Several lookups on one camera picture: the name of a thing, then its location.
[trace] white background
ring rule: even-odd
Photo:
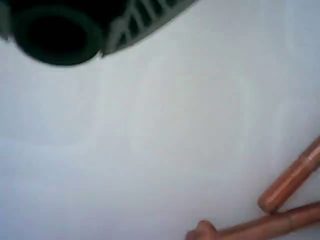
[[[0,239],[182,240],[261,217],[257,197],[320,134],[319,23],[318,0],[200,0],[77,68],[0,43]]]

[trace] copper pipe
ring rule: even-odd
[[[268,240],[315,223],[320,223],[320,201],[220,230],[217,240]]]
[[[275,213],[288,198],[318,169],[320,136],[300,157],[259,197],[258,205],[268,214]]]

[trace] vent slats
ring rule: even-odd
[[[164,13],[164,9],[163,7],[161,6],[161,4],[157,1],[157,0],[149,0],[150,2],[150,5],[154,11],[154,13],[160,17],[162,16],[162,14]]]
[[[152,19],[148,13],[146,6],[140,0],[136,1],[135,6],[136,6],[137,11],[140,14],[143,25],[145,27],[149,27],[152,24]]]
[[[134,17],[130,17],[129,31],[132,38],[135,38],[139,33],[139,26],[137,20]]]

